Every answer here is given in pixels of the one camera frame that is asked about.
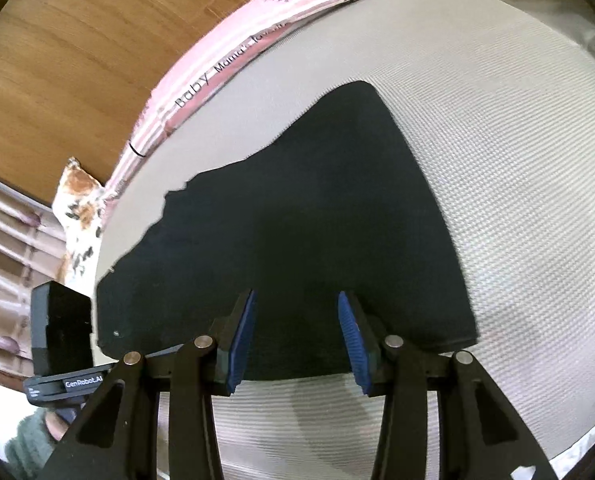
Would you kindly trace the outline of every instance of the wooden surface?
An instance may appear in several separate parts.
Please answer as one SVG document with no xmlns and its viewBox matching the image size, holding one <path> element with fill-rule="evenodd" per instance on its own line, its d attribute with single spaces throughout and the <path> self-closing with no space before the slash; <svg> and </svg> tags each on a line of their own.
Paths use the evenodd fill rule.
<svg viewBox="0 0 595 480">
<path fill-rule="evenodd" d="M 151 88 L 248 0 L 9 0 L 0 180 L 49 203 L 70 156 L 102 183 Z"/>
</svg>

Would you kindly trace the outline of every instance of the green sleeve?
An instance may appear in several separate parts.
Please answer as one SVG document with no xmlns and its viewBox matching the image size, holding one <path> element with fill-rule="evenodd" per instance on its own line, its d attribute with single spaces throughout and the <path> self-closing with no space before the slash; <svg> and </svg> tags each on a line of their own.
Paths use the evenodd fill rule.
<svg viewBox="0 0 595 480">
<path fill-rule="evenodd" d="M 24 418 L 17 436 L 4 447 L 9 471 L 16 480 L 35 480 L 56 446 L 44 423 L 43 408 Z"/>
</svg>

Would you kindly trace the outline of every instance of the black cloth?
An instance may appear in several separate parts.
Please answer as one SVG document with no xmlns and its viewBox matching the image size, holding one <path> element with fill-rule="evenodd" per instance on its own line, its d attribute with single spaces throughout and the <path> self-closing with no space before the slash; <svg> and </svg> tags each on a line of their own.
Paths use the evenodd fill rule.
<svg viewBox="0 0 595 480">
<path fill-rule="evenodd" d="M 333 90 L 270 146 L 168 193 L 161 221 L 98 286 L 98 344 L 120 358 L 186 342 L 249 287 L 246 379 L 350 370 L 340 290 L 421 348 L 476 341 L 449 231 L 371 85 Z"/>
</svg>

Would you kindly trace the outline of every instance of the brown spot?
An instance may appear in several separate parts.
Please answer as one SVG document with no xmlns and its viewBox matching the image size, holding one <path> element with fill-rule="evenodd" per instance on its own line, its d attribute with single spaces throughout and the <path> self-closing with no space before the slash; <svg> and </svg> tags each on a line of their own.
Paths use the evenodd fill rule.
<svg viewBox="0 0 595 480">
<path fill-rule="evenodd" d="M 69 168 L 64 183 L 67 193 L 76 196 L 86 196 L 97 186 L 97 181 L 82 168 Z"/>
<path fill-rule="evenodd" d="M 92 202 L 85 202 L 74 210 L 74 213 L 80 219 L 82 229 L 88 229 L 95 217 L 97 207 Z"/>
<path fill-rule="evenodd" d="M 71 267 L 71 258 L 73 257 L 73 253 L 66 253 L 62 256 L 62 261 L 60 262 L 60 266 L 58 267 L 58 272 L 56 273 L 56 280 L 60 283 L 64 284 L 66 280 L 66 273 Z"/>
</svg>

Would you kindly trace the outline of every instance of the striped curtain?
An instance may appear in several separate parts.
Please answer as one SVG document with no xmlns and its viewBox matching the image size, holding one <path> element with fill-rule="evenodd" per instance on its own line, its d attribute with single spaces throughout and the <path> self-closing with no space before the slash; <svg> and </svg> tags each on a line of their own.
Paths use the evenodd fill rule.
<svg viewBox="0 0 595 480">
<path fill-rule="evenodd" d="M 65 234 L 53 213 L 0 186 L 0 384 L 33 375 L 31 289 L 57 277 Z"/>
</svg>

